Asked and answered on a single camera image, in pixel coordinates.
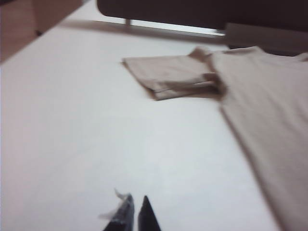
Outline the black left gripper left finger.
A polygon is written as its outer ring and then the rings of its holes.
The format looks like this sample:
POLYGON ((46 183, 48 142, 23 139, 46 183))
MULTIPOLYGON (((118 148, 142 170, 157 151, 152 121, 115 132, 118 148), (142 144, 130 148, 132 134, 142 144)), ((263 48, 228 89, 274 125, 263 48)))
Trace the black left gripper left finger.
POLYGON ((104 231, 132 231, 134 226, 134 199, 131 193, 120 193, 114 189, 120 199, 116 209, 100 214, 99 219, 108 220, 104 231))

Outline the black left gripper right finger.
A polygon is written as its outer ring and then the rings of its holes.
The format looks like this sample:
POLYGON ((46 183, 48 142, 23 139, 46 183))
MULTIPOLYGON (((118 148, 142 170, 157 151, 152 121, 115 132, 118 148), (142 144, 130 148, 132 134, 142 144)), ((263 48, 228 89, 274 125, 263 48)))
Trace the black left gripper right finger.
POLYGON ((146 195, 143 198, 142 206, 138 214, 138 230, 161 231, 149 198, 146 195))

